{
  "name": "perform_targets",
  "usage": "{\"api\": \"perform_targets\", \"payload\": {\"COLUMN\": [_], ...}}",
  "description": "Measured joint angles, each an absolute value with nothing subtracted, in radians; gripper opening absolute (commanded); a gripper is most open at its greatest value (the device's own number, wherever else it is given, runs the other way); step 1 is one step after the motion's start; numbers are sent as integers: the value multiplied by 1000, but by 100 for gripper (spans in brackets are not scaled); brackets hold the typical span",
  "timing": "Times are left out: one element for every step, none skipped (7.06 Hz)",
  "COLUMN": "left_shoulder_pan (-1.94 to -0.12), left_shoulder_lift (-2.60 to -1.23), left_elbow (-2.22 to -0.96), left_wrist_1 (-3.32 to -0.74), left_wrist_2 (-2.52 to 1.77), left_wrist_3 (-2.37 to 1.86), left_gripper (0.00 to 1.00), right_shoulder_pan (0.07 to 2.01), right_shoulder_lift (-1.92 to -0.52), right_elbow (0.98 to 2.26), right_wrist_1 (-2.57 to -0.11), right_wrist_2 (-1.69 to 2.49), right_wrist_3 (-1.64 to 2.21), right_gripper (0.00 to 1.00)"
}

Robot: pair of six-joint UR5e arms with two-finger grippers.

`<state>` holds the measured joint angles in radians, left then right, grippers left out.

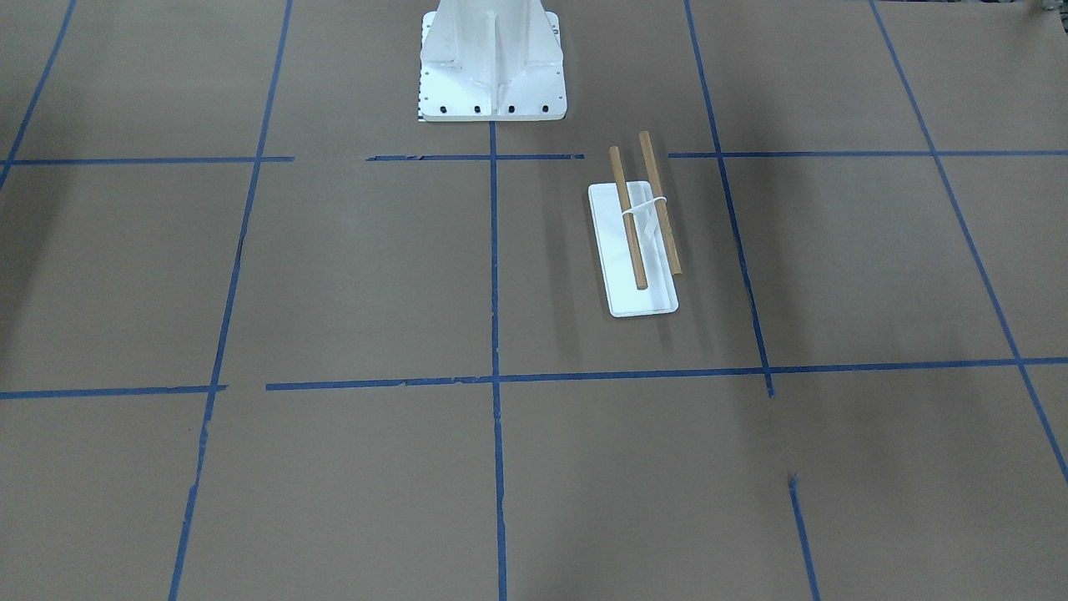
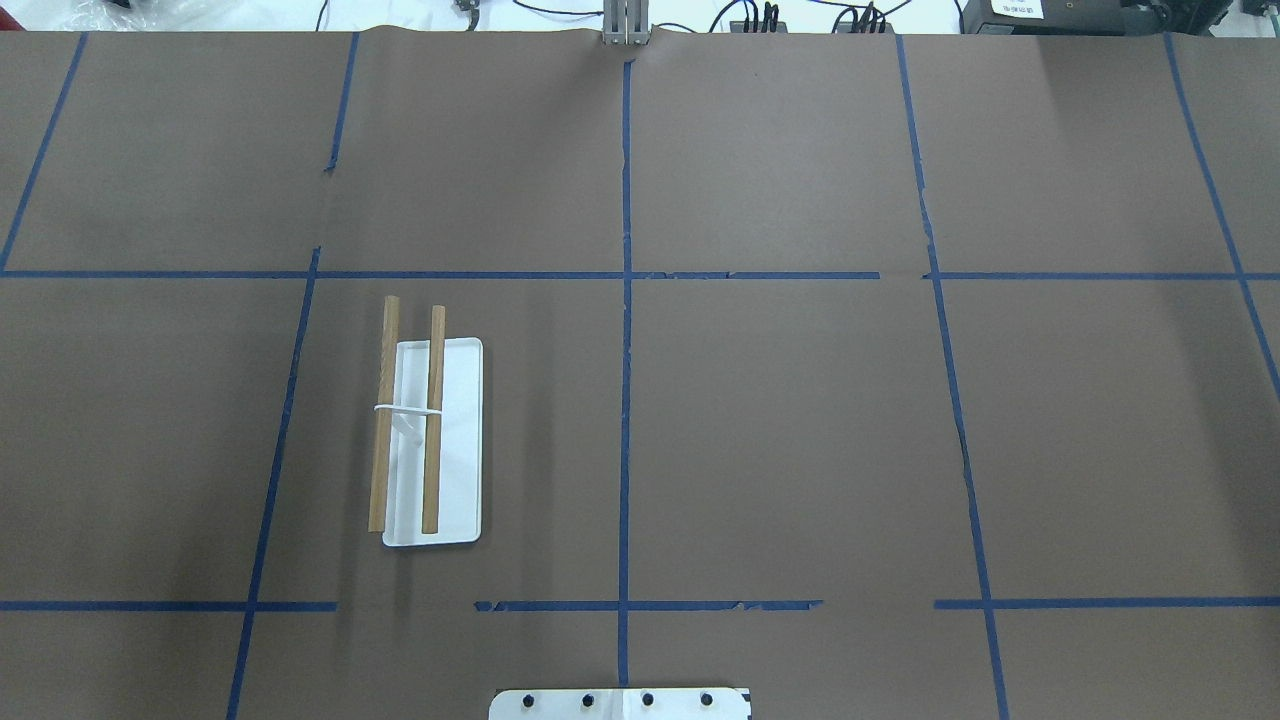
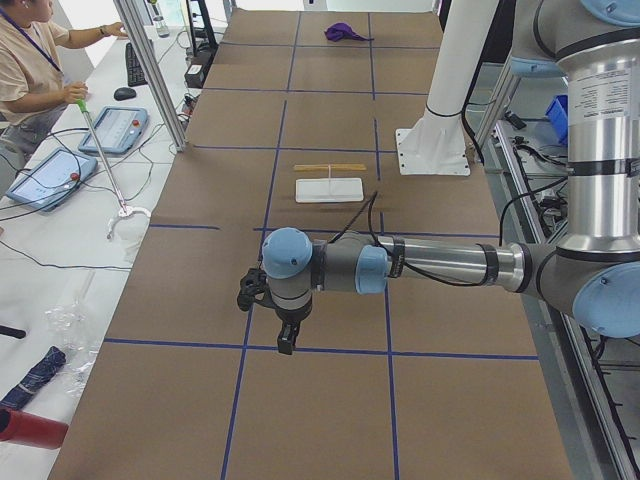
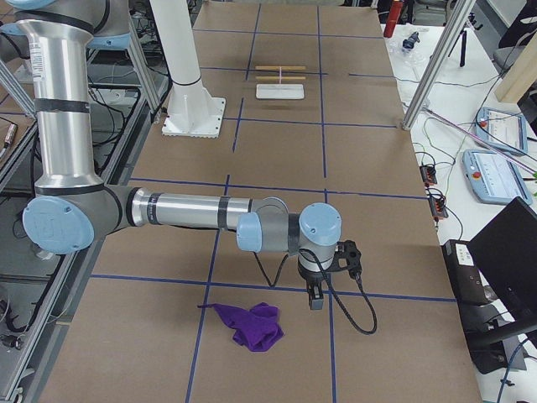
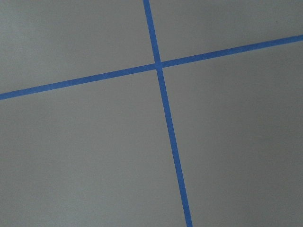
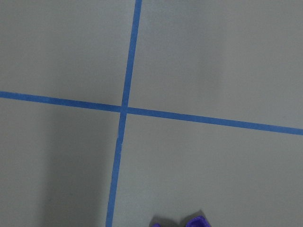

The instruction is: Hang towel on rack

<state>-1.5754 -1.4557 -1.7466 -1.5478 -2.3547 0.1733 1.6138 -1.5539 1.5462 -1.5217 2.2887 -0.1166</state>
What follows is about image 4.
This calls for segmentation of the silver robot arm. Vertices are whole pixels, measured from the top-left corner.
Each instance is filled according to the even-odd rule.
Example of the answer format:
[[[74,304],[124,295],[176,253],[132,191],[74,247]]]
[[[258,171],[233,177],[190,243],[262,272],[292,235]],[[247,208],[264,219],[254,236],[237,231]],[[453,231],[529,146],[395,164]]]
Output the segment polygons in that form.
[[[96,174],[86,50],[126,48],[132,23],[125,1],[16,1],[17,29],[28,39],[43,173],[23,211],[29,238],[72,254],[127,227],[146,224],[232,231],[243,251],[296,256],[311,309],[341,257],[341,217],[326,203],[293,214],[263,200],[152,192],[110,186]]]

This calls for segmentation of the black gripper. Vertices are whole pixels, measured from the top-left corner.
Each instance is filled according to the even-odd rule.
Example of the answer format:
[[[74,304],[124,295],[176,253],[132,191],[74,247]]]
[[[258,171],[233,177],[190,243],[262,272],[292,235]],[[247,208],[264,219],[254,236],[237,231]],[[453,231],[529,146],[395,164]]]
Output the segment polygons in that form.
[[[330,275],[323,275],[320,271],[310,271],[305,268],[298,268],[298,271],[306,283],[306,291],[309,295],[310,309],[321,310],[324,305],[322,282],[329,280]]]

